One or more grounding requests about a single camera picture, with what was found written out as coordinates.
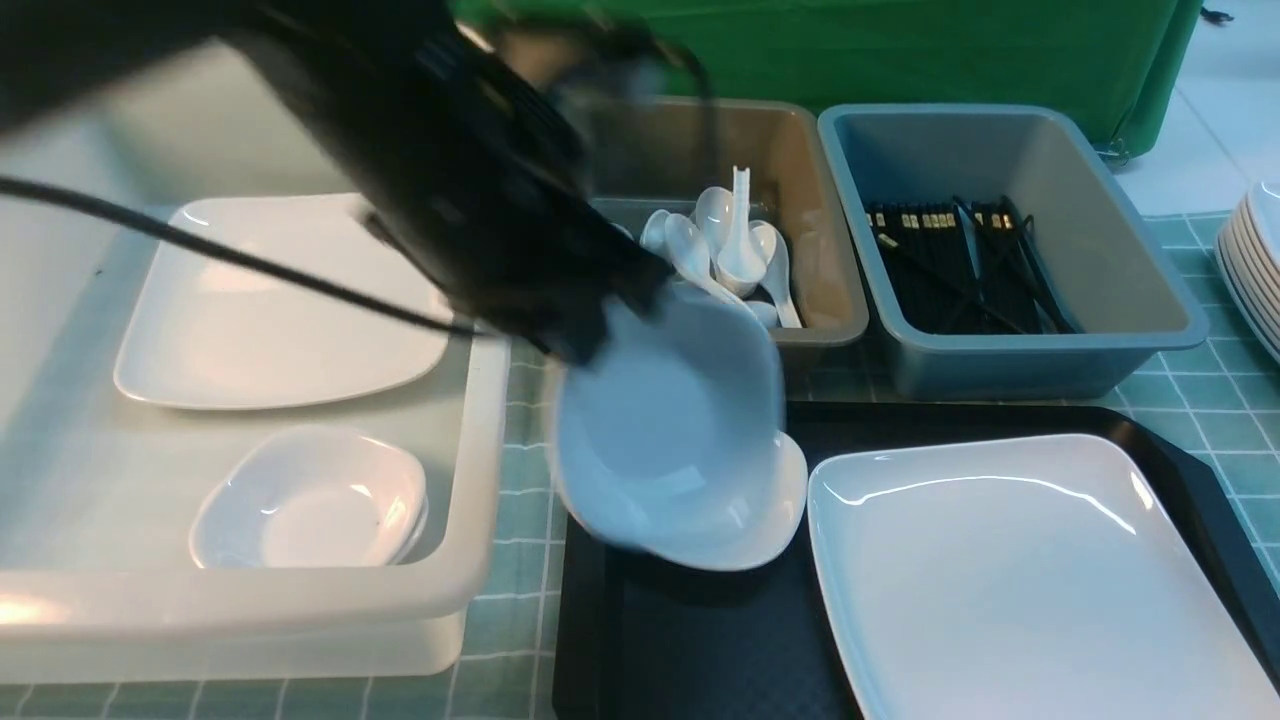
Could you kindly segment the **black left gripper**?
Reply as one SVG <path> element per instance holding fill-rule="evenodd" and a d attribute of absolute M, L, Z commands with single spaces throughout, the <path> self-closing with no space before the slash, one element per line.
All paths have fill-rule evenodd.
<path fill-rule="evenodd" d="M 453 20 L 251 20 L 239 50 L 460 313 L 586 366 L 673 274 L 588 201 L 585 142 Z"/>

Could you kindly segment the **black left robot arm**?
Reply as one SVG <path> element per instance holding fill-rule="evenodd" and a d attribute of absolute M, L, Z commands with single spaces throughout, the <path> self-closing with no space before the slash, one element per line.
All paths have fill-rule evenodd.
<path fill-rule="evenodd" d="M 485 47 L 447 1 L 5 1 L 3 135 L 211 40 L 233 47 L 367 202 L 372 234 L 471 320 L 451 325 L 204 240 L 82 192 L 3 178 L 219 261 L 448 334 L 504 334 L 573 365 L 611 311 L 650 318 L 672 266 L 596 211 L 588 147 L 547 96 L 596 63 L 660 53 L 637 26 L 547 24 L 525 63 Z"/>

